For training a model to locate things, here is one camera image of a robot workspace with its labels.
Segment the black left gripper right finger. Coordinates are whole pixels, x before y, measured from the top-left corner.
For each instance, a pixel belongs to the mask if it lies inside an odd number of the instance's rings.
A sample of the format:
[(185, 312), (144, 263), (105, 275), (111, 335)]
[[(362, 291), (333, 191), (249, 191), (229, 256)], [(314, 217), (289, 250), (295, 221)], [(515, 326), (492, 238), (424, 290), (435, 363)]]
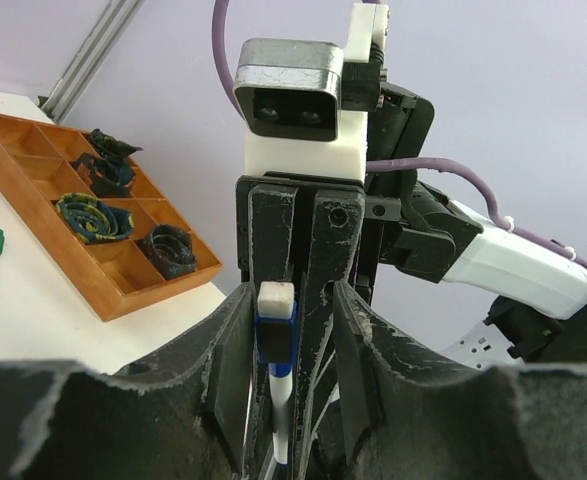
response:
[(358, 479), (587, 479), (587, 366), (477, 370), (333, 288), (347, 463)]

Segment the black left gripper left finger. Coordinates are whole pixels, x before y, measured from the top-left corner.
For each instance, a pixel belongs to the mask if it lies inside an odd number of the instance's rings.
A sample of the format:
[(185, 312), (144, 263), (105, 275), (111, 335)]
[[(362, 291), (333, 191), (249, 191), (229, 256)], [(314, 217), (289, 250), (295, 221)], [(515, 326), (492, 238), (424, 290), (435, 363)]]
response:
[(113, 375), (70, 361), (0, 362), (0, 479), (237, 479), (253, 302), (206, 319)]

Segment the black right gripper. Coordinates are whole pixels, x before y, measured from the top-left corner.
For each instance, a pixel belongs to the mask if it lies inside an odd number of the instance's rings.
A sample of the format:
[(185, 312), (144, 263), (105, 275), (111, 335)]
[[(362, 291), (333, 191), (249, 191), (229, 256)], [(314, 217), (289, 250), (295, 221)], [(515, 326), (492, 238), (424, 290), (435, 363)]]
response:
[[(281, 172), (243, 175), (236, 183), (238, 268), (253, 296), (245, 479), (271, 479), (287, 470), (291, 430), (292, 477), (306, 476), (314, 387), (332, 331), (330, 285), (349, 274), (358, 294), (372, 299), (378, 265), (386, 261), (384, 225), (401, 219), (399, 197), (381, 191), (377, 180), (359, 186)], [(292, 282), (303, 285), (291, 427), (298, 337)]]

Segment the blue capped marker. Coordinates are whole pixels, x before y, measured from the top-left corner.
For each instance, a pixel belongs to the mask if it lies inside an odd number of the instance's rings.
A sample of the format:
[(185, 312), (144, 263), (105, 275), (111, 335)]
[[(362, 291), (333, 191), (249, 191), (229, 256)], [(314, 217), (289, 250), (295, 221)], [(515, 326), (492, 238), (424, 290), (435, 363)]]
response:
[(297, 302), (291, 282), (261, 283), (254, 324), (258, 361), (268, 366), (273, 454), (278, 464), (287, 465), (291, 430), (289, 403), (298, 343)]

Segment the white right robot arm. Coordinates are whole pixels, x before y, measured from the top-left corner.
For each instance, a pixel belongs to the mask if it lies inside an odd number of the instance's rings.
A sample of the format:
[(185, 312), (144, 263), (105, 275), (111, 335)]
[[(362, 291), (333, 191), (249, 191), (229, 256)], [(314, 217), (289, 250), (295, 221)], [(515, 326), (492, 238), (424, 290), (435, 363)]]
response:
[[(587, 262), (513, 225), (420, 150), (398, 86), (245, 80), (238, 263), (254, 367), (248, 450), (291, 479), (587, 479)], [(446, 353), (371, 307), (379, 264), (495, 295)]]

